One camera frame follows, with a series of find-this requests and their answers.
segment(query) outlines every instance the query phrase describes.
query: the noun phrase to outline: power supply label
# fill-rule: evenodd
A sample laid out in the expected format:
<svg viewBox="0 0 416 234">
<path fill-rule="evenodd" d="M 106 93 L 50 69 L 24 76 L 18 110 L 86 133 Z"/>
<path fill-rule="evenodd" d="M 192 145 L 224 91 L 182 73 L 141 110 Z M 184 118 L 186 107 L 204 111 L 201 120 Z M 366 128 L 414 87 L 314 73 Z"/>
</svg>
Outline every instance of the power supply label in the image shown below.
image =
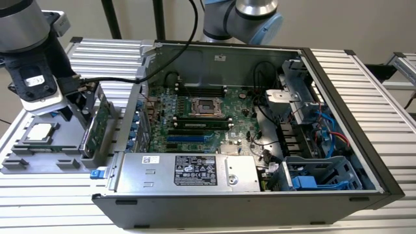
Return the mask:
<svg viewBox="0 0 416 234">
<path fill-rule="evenodd" d="M 177 186 L 217 185 L 214 156 L 176 156 L 174 184 Z"/>
</svg>

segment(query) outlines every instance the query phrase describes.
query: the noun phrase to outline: robotic arm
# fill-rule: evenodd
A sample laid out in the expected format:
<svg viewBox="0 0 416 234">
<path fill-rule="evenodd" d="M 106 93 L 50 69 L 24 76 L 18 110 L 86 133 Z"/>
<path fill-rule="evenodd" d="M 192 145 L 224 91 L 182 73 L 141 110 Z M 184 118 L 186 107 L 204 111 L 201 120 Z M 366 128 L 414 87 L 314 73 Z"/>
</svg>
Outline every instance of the robotic arm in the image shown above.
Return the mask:
<svg viewBox="0 0 416 234">
<path fill-rule="evenodd" d="M 282 22 L 277 0 L 205 0 L 204 41 L 266 44 Z M 84 84 L 57 41 L 69 28 L 62 12 L 42 12 L 34 0 L 0 1 L 0 58 L 10 73 L 13 91 L 34 115 L 58 112 L 82 126 L 98 84 Z"/>
<path fill-rule="evenodd" d="M 277 0 L 205 0 L 204 42 L 268 44 L 281 27 Z"/>
<path fill-rule="evenodd" d="M 0 1 L 0 58 L 24 109 L 34 115 L 90 117 L 97 84 L 81 85 L 57 41 L 69 29 L 62 12 L 42 12 L 34 0 Z"/>
</svg>

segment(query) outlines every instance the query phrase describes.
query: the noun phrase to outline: black metal pole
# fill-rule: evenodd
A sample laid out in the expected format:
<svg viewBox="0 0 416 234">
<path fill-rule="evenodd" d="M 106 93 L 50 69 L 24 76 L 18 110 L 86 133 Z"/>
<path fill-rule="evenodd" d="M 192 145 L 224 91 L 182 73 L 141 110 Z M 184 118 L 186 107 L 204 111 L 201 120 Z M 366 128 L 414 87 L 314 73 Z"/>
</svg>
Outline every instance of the black metal pole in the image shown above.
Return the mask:
<svg viewBox="0 0 416 234">
<path fill-rule="evenodd" d="M 121 39 L 121 32 L 118 27 L 118 21 L 114 11 L 114 6 L 112 4 L 112 0 L 101 0 L 104 13 L 106 17 L 106 23 L 109 26 L 109 31 L 113 39 Z"/>
<path fill-rule="evenodd" d="M 153 0 L 154 24 L 157 40 L 165 40 L 162 0 Z"/>
</svg>

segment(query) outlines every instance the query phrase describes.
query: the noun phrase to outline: white wall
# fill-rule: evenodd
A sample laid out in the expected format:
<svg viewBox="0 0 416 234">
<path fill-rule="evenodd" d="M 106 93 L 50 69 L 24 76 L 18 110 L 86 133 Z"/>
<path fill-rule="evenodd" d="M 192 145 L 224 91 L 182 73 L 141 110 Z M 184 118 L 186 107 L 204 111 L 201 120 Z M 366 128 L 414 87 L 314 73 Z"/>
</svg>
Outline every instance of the white wall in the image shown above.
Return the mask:
<svg viewBox="0 0 416 234">
<path fill-rule="evenodd" d="M 60 39 L 64 47 L 73 36 L 109 39 L 110 33 L 100 0 L 37 0 L 44 10 L 68 14 L 72 27 Z M 200 12 L 197 37 L 202 28 Z M 368 63 L 381 63 L 393 51 L 416 52 L 416 0 L 278 0 L 285 21 L 272 45 L 320 49 L 352 49 Z M 152 0 L 113 0 L 124 39 L 154 39 Z M 164 0 L 166 39 L 186 40 L 193 13 L 188 0 Z M 0 117 L 12 120 L 21 109 L 6 91 L 9 76 L 0 74 Z M 404 105 L 410 92 L 392 92 Z M 416 103 L 409 108 L 416 112 Z M 5 129 L 0 123 L 0 132 Z"/>
</svg>

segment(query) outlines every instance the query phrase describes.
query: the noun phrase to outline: cpu socket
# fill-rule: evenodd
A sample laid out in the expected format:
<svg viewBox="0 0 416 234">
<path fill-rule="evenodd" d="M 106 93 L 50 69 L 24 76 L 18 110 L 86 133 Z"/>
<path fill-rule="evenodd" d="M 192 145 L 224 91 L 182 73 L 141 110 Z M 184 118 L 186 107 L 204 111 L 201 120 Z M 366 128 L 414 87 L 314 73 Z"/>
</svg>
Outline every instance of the cpu socket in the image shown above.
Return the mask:
<svg viewBox="0 0 416 234">
<path fill-rule="evenodd" d="M 222 100 L 218 98 L 193 98 L 189 115 L 194 117 L 224 117 L 221 112 Z"/>
</svg>

